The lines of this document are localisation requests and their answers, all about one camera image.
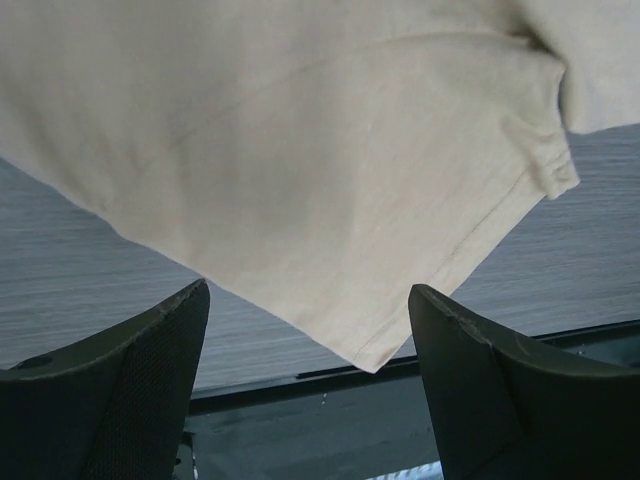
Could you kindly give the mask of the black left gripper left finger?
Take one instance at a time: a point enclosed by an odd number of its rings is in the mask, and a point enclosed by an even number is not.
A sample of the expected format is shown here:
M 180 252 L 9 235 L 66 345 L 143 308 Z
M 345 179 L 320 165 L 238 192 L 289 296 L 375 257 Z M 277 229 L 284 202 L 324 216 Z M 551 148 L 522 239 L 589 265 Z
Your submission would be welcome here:
M 198 280 L 1 372 L 4 479 L 169 479 L 209 318 Z

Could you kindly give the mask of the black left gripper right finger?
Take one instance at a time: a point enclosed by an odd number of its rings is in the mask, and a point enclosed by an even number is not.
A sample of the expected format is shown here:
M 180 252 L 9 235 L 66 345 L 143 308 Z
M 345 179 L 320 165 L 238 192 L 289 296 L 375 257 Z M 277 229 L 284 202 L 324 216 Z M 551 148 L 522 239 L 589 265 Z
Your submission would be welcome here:
M 639 324 L 531 338 L 416 285 L 410 324 L 447 479 L 635 479 Z

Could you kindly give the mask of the beige t shirt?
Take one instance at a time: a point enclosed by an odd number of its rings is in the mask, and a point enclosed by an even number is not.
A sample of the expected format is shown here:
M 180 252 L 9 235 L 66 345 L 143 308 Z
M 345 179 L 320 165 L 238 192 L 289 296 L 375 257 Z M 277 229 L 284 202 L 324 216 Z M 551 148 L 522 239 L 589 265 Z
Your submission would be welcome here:
M 1 155 L 367 371 L 639 120 L 635 1 L 5 1 Z

